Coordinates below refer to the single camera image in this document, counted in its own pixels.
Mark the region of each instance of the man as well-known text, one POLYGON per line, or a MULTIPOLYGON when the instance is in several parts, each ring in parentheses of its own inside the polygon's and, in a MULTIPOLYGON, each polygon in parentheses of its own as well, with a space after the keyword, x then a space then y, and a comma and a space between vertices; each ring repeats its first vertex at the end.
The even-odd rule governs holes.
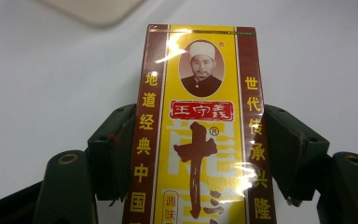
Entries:
POLYGON ((216 67, 214 46, 207 42, 195 42, 190 46, 192 77, 182 78, 186 90, 199 97, 210 96, 219 89, 222 81, 213 76, 216 67))

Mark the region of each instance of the white hat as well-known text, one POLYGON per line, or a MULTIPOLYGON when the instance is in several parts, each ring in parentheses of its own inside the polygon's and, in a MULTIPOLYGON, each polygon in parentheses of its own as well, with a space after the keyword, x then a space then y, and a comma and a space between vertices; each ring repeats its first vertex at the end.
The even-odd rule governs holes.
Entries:
POLYGON ((190 46, 190 60, 199 54, 209 56, 214 60, 214 46, 207 42, 195 42, 190 46))

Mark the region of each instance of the white background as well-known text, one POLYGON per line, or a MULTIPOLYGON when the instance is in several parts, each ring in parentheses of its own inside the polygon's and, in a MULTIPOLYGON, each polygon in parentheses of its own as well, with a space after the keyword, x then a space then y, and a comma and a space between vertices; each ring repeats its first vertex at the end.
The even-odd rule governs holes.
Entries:
MULTIPOLYGON (((42 180, 48 160, 87 140, 136 102, 146 25, 254 26, 265 103, 358 153, 358 0, 146 0, 127 18, 90 27, 33 0, 0 0, 0 199, 42 180)), ((312 202, 290 207, 275 188, 278 223, 318 223, 312 202)), ((122 206, 99 203, 100 223, 122 206)))

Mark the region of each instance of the box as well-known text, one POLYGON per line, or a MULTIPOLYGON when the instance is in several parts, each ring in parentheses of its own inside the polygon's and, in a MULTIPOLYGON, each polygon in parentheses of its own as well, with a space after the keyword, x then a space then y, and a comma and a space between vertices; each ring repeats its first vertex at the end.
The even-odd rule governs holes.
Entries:
POLYGON ((149 25, 123 223, 276 223, 254 28, 149 25))

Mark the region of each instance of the registered trademark symbol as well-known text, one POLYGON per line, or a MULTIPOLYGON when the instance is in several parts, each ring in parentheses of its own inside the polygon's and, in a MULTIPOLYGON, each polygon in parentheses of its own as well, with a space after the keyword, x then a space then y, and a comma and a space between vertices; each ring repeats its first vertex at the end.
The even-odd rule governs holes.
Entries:
POLYGON ((216 127, 212 127, 211 129, 209 129, 209 133, 213 136, 217 136, 219 134, 219 129, 216 127))

